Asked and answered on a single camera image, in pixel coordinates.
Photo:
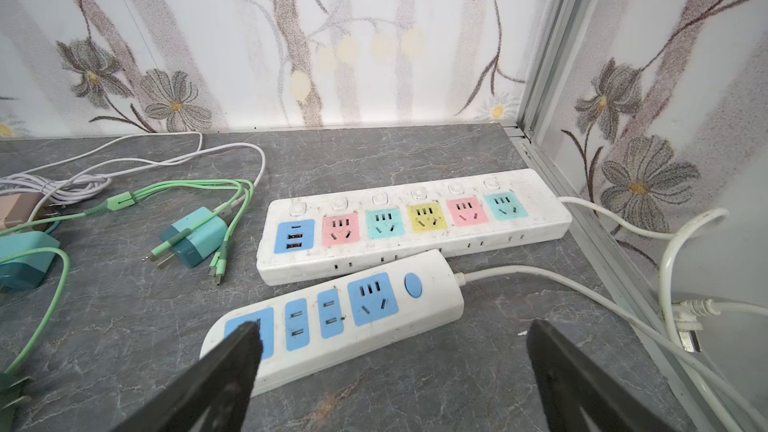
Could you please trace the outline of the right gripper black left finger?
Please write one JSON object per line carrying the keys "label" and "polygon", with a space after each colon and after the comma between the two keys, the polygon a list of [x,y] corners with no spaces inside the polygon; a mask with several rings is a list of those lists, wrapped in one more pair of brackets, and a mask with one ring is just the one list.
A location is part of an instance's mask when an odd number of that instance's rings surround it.
{"label": "right gripper black left finger", "polygon": [[264,346],[259,322],[245,322],[116,431],[239,431]]}

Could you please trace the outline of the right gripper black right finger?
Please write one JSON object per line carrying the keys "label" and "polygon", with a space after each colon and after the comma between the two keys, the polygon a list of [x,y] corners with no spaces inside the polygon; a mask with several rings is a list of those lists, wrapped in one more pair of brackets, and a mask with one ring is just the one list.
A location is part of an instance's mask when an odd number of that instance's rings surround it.
{"label": "right gripper black right finger", "polygon": [[549,322],[527,333],[528,357],[551,431],[670,431]]}

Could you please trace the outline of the white power strip blue outlets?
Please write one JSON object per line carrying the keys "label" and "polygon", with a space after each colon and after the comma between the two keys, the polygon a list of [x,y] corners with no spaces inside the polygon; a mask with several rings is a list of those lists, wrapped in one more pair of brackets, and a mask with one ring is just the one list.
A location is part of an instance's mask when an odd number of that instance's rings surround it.
{"label": "white power strip blue outlets", "polygon": [[207,332],[207,355],[237,327],[260,328],[259,395],[458,320],[464,278],[437,250],[234,309]]}

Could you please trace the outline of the white six-outlet colourful power strip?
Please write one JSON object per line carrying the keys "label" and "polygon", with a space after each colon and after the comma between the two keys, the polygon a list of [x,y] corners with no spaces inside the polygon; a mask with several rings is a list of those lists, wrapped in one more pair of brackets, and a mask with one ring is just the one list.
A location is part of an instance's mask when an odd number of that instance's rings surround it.
{"label": "white six-outlet colourful power strip", "polygon": [[532,169],[280,199],[256,266],[270,286],[298,283],[429,250],[455,257],[558,240],[571,222]]}

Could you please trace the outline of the dark green charger plug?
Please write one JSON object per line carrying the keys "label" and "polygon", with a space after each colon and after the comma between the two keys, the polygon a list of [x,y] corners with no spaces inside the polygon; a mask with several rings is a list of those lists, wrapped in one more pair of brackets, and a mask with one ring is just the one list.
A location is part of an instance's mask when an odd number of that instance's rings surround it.
{"label": "dark green charger plug", "polygon": [[28,404],[31,397],[24,392],[24,387],[31,381],[30,376],[15,376],[2,372],[0,382],[0,422],[1,432],[8,432],[16,411]]}

